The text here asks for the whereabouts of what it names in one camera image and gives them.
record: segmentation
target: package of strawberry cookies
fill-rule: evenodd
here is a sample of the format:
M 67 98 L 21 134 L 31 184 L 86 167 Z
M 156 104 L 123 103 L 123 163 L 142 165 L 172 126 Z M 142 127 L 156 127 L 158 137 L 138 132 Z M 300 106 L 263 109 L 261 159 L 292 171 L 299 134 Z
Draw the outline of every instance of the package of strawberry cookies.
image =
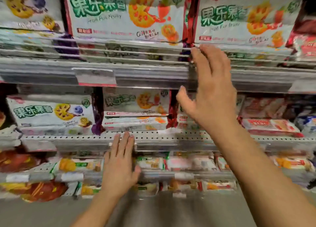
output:
M 64 33 L 60 0 L 0 0 L 0 27 Z
M 282 48 L 302 0 L 199 0 L 195 43 Z
M 187 36 L 190 6 L 191 0 L 65 0 L 74 37 L 172 43 Z

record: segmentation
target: person's right hand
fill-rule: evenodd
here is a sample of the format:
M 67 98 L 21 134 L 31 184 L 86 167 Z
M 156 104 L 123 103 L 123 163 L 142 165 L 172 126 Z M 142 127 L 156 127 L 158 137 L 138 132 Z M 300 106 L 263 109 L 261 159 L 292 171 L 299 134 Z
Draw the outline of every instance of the person's right hand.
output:
M 191 49 L 197 67 L 198 88 L 191 100 L 184 86 L 177 100 L 184 111 L 212 136 L 217 129 L 236 122 L 237 91 L 231 82 L 230 60 L 220 49 L 207 44 Z

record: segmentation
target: package of blueberry cookies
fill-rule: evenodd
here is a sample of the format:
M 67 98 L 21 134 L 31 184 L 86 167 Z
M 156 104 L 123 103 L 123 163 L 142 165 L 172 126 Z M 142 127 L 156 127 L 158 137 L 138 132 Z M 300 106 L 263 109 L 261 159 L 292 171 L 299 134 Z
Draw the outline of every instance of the package of blueberry cookies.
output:
M 89 95 L 12 95 L 7 103 L 25 135 L 90 135 L 95 123 Z
M 60 0 L 0 0 L 0 27 L 63 33 Z

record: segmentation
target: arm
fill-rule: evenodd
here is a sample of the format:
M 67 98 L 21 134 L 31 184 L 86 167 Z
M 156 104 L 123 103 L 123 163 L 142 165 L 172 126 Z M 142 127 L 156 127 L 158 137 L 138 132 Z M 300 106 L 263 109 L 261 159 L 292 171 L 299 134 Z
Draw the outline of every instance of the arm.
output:
M 191 52 L 198 75 L 196 99 L 190 100 L 181 87 L 177 100 L 204 127 L 225 157 L 240 182 L 256 224 L 263 227 L 314 225 L 315 207 L 236 121 L 236 90 L 227 56 L 210 45 L 192 48 Z
M 132 172 L 133 146 L 134 137 L 128 132 L 121 141 L 120 134 L 114 137 L 111 153 L 104 156 L 102 189 L 71 227 L 103 227 L 107 223 L 120 198 L 139 178 L 139 166 Z

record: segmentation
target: forearm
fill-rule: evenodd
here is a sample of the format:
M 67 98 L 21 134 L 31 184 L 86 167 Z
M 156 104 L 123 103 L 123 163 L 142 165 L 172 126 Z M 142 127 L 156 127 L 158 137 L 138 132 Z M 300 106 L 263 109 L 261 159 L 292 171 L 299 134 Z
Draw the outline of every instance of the forearm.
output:
M 98 193 L 89 208 L 77 219 L 71 227 L 103 227 L 110 218 L 118 199 Z
M 210 127 L 206 130 L 216 132 L 213 140 L 240 182 L 259 226 L 302 226 L 316 221 L 316 209 L 303 191 L 283 175 L 236 121 L 215 131 Z

